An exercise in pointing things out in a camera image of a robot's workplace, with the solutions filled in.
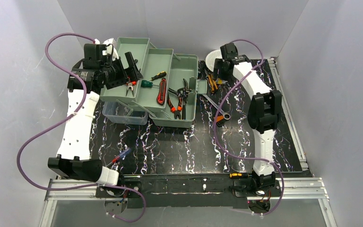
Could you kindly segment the orange black long-nose pliers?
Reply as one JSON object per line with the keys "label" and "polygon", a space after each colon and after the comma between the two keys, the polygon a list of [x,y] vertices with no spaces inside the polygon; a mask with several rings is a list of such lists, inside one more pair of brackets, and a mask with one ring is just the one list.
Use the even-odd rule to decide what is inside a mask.
{"label": "orange black long-nose pliers", "polygon": [[170,107],[171,112],[174,114],[175,119],[182,119],[182,98],[180,96],[177,96],[178,104],[177,106],[174,106],[171,102],[171,99],[169,95],[167,95],[167,104]]}

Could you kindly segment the black precision screwdriver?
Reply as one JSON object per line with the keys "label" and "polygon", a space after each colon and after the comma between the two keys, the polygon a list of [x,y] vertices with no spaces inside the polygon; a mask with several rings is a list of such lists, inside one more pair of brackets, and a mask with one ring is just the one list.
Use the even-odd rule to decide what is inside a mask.
{"label": "black precision screwdriver", "polygon": [[155,76],[153,76],[153,77],[150,79],[150,81],[154,81],[154,80],[156,80],[156,79],[161,79],[161,78],[165,77],[166,75],[167,75],[166,71],[162,71],[162,72],[160,72],[160,73],[156,74]]}

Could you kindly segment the green plastic tool box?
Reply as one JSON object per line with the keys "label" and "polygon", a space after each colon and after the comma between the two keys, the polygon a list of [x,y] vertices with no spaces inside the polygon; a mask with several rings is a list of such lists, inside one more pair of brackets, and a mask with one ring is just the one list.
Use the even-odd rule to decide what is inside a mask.
{"label": "green plastic tool box", "polygon": [[[176,54],[173,49],[156,48],[149,38],[119,37],[115,48],[124,67],[128,66],[125,61],[126,52],[131,52],[134,59],[138,60],[137,68],[143,75],[142,80],[150,81],[156,74],[166,71],[167,75],[163,77],[166,79],[166,100],[164,105],[159,105],[156,101],[162,78],[152,81],[152,88],[141,87],[142,80],[139,80],[134,86],[134,96],[131,93],[126,96],[126,85],[113,89],[103,88],[100,94],[100,99],[104,102],[103,115],[118,124],[144,125],[150,118],[156,126],[191,127],[195,120],[197,96],[207,91],[205,81],[198,78],[198,57],[193,54]],[[182,88],[183,79],[187,80],[192,92],[187,98],[186,119],[179,120],[174,118],[167,104],[167,95],[172,104],[177,106],[177,96],[170,93],[168,88]]]}

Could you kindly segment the orange handled wire stripper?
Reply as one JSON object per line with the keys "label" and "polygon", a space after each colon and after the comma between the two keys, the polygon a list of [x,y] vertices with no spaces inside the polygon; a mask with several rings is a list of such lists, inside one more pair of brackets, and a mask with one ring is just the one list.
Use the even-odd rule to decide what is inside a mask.
{"label": "orange handled wire stripper", "polygon": [[137,84],[136,81],[132,81],[126,84],[126,96],[128,96],[129,93],[131,93],[132,96],[134,96],[134,86]]}

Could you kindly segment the steel claw hammer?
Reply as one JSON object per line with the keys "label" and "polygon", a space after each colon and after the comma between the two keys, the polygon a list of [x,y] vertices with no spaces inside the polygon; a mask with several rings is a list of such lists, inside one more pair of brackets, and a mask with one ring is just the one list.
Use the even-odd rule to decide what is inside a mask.
{"label": "steel claw hammer", "polygon": [[181,117],[182,120],[186,119],[186,104],[187,104],[187,95],[183,94],[181,95],[181,99],[182,99],[182,112],[181,112]]}

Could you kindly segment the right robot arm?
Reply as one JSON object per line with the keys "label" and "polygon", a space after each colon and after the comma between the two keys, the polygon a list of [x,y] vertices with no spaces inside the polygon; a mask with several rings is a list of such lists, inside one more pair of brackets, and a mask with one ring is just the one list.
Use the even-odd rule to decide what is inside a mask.
{"label": "right robot arm", "polygon": [[276,183],[273,162],[273,145],[277,126],[281,119],[282,94],[272,90],[246,55],[240,55],[234,43],[220,47],[221,58],[215,59],[213,73],[221,79],[236,79],[251,98],[247,120],[254,133],[255,157],[247,188],[265,190]]}

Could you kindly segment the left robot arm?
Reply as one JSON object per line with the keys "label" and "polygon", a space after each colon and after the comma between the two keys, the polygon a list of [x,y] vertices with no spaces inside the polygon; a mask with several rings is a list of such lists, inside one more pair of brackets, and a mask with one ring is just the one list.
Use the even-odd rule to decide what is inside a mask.
{"label": "left robot arm", "polygon": [[131,52],[126,53],[124,68],[112,43],[84,45],[84,58],[78,61],[68,79],[68,116],[62,142],[56,157],[48,159],[48,167],[61,177],[115,186],[119,172],[105,167],[90,157],[90,135],[94,111],[100,91],[123,85],[134,85],[142,74]]}

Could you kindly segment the orange yellow cutter pliers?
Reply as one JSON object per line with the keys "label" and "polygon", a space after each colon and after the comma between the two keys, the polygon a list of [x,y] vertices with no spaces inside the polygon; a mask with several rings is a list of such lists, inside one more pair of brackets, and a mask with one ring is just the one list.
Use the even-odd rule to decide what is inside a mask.
{"label": "orange yellow cutter pliers", "polygon": [[221,79],[215,79],[211,73],[206,71],[206,79],[210,86],[210,92],[211,94],[215,94],[219,90],[219,86],[225,85],[227,82],[225,80]]}

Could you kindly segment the green stubby screwdriver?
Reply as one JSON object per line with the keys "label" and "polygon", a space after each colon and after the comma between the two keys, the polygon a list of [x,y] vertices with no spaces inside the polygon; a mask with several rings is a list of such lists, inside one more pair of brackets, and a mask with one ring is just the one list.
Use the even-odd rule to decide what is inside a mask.
{"label": "green stubby screwdriver", "polygon": [[143,87],[143,88],[152,88],[153,86],[154,86],[153,82],[151,82],[151,81],[148,81],[148,80],[141,81],[141,87]]}

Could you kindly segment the red utility knife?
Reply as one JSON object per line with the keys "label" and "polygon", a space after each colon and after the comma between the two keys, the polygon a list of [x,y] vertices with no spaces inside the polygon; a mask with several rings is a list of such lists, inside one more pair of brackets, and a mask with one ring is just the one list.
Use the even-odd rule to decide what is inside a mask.
{"label": "red utility knife", "polygon": [[159,105],[164,105],[166,100],[166,79],[162,78],[159,84],[159,92],[156,101]]}

